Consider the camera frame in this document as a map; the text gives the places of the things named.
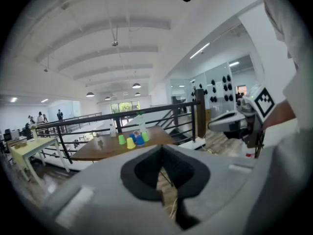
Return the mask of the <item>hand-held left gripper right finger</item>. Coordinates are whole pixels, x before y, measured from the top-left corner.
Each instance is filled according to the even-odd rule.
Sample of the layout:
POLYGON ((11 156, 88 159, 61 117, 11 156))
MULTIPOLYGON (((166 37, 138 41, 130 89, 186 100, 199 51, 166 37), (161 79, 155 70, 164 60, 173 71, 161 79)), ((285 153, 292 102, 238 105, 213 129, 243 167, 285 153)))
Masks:
POLYGON ((162 162, 178 191, 175 220, 166 231, 262 231, 267 228, 264 186, 268 154, 258 159, 162 147, 162 162))

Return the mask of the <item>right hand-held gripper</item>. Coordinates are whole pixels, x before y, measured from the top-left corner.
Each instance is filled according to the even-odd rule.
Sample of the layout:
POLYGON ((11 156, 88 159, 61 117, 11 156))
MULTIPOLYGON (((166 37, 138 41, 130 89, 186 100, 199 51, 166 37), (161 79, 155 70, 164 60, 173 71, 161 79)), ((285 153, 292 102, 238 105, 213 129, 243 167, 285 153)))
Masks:
POLYGON ((237 132, 244 129, 242 140, 248 148, 262 146, 264 122, 276 107, 269 91, 255 85, 237 101, 238 111, 221 114, 208 123, 213 132, 237 132))

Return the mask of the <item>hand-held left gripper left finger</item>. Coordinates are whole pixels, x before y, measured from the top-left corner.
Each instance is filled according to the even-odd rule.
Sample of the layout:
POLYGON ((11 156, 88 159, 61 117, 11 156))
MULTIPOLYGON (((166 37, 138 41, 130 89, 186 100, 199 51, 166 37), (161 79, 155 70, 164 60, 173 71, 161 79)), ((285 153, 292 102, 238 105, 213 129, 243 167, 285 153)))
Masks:
POLYGON ((123 185, 122 166, 150 146, 96 162, 58 187, 43 210, 71 235, 178 235, 160 202, 139 200, 123 185))

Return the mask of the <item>person's right forearm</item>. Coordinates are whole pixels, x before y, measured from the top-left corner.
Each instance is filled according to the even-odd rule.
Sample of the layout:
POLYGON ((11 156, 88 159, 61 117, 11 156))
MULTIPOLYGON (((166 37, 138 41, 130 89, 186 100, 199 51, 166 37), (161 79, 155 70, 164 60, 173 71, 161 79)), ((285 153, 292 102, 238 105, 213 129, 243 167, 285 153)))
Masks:
POLYGON ((263 130, 296 118, 290 104, 284 100, 276 105, 269 117, 263 123, 263 130))

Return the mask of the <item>white base panel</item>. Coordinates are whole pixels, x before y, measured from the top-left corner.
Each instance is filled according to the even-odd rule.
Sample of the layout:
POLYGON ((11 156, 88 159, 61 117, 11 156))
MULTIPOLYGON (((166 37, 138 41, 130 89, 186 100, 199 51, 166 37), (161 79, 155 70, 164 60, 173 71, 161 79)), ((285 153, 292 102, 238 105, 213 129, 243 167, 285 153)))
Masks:
POLYGON ((188 141, 186 143, 178 145, 178 147, 186 150, 199 150, 205 147, 205 139, 197 137, 195 141, 188 141))

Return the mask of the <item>group of black hanging devices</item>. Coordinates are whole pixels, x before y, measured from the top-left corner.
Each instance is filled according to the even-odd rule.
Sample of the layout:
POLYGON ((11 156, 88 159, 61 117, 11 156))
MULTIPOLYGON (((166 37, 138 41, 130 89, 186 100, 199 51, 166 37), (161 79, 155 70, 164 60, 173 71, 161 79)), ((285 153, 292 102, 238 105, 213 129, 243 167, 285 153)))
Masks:
POLYGON ((206 77, 205 81, 200 78, 193 78, 190 80, 192 90, 192 96, 196 96, 195 90, 203 89, 204 96, 207 96, 211 103, 217 103, 219 100, 234 101, 233 87, 231 83, 230 74, 224 75, 220 81, 217 79, 212 79, 210 83, 207 83, 206 77))

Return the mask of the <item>yellow table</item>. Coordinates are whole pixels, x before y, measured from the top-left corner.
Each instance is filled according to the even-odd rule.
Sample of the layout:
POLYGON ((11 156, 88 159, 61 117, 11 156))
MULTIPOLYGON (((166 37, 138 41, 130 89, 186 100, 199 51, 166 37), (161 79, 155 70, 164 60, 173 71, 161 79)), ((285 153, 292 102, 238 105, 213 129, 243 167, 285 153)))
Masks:
POLYGON ((66 164, 64 156, 59 148, 59 142, 57 138, 37 138, 34 140, 26 141, 26 145, 23 147, 10 147, 10 153, 13 157, 13 160, 17 164, 18 169, 21 171, 22 176, 26 179, 26 181, 30 180, 25 172, 25 170, 28 169, 35 181, 42 187, 43 183, 35 172, 34 168, 32 167, 29 159, 30 157, 39 153, 42 164, 45 166, 45 159, 42 156, 41 151, 52 145, 56 147, 56 152, 58 154, 57 158, 61 160, 65 170, 69 172, 69 167, 66 164))

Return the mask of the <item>person's light shirt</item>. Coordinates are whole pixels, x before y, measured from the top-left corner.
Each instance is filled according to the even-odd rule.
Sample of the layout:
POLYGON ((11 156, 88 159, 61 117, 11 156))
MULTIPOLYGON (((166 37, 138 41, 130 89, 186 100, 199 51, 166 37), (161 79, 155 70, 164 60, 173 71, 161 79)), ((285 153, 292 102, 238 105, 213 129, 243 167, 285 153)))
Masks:
POLYGON ((313 37, 289 0, 263 0, 276 38, 284 42, 296 72, 283 89, 298 130, 265 150, 271 155, 263 203, 267 228, 246 235, 287 234, 305 221, 312 205, 313 181, 313 37))

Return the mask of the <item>dark wooden post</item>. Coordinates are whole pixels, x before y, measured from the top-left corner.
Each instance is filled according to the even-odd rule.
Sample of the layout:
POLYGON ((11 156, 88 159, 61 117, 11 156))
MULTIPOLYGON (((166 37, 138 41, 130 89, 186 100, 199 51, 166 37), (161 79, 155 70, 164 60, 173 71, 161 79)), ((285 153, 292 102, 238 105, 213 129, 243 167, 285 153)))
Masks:
POLYGON ((196 114, 197 114, 197 134, 199 138, 204 138, 206 133, 206 115, 205 115, 205 99, 204 90, 196 90, 196 114))

